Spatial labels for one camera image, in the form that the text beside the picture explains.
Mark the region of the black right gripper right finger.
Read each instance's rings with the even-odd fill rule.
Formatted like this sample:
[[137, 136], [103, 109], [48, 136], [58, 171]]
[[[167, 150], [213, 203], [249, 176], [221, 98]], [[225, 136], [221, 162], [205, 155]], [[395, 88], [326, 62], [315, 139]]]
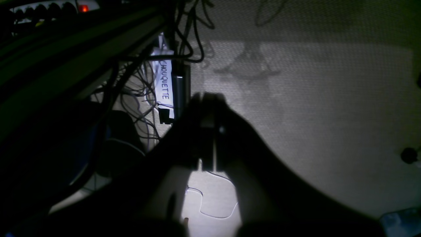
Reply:
[[267, 146], [254, 128], [229, 108], [220, 93], [202, 98], [211, 127], [212, 164], [236, 187], [242, 226], [238, 237], [384, 237], [380, 224], [317, 190]]

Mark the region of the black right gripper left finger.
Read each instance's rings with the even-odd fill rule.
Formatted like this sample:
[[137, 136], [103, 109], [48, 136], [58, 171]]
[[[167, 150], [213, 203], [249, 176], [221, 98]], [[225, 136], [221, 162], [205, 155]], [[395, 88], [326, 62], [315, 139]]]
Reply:
[[197, 160], [191, 155], [200, 95], [159, 144], [133, 168], [49, 218], [51, 237], [186, 237], [183, 195]]

